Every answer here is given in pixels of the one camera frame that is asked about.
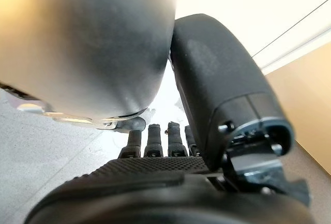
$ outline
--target robotic hand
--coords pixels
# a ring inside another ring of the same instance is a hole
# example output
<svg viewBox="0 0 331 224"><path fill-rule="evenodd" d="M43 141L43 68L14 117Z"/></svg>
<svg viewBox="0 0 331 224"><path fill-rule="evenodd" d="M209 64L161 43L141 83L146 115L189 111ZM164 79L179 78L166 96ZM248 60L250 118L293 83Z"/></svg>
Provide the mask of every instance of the robotic hand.
<svg viewBox="0 0 331 224"><path fill-rule="evenodd" d="M3 9L0 87L15 107L130 131L119 159L53 190L26 224L314 223L306 182L288 182L278 159L294 145L293 128L217 20L174 21L174 0L17 0ZM168 157L151 125L141 158L145 124L125 121L155 97L169 50L189 153L169 123Z"/></svg>

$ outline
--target wooden panel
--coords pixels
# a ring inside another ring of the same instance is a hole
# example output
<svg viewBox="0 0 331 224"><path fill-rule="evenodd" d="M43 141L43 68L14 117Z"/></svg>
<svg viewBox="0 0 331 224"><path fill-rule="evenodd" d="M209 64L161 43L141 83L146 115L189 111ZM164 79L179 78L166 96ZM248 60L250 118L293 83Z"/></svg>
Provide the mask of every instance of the wooden panel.
<svg viewBox="0 0 331 224"><path fill-rule="evenodd" d="M331 174L331 43L266 77L300 145Z"/></svg>

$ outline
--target gray floor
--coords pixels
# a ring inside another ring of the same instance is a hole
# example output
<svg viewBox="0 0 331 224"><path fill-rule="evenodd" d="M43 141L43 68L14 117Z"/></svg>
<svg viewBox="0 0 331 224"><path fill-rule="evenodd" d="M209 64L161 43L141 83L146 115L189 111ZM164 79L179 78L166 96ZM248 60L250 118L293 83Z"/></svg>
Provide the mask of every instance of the gray floor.
<svg viewBox="0 0 331 224"><path fill-rule="evenodd" d="M160 92L146 113L149 122L159 123L164 130L168 121L187 125L174 87L171 69L167 67ZM126 144L126 134L60 124L47 117L19 112L1 95L3 92L0 92L0 223L22 223L33 205L50 190L116 158ZM166 154L167 137L162 134L161 138ZM142 146L146 140L147 133L143 132ZM313 195L311 210L317 223L331 223L330 177L299 147L284 157L283 163L287 172L307 178Z"/></svg>

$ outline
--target textured rubber surface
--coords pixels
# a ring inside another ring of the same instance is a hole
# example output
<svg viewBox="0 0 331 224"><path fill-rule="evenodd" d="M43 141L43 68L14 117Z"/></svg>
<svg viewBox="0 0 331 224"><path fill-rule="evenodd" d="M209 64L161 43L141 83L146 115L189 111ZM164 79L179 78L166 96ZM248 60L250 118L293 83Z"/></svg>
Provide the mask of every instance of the textured rubber surface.
<svg viewBox="0 0 331 224"><path fill-rule="evenodd" d="M199 173L208 171L208 168L201 157L125 158L111 160L90 175L118 176L178 170L184 173Z"/></svg>

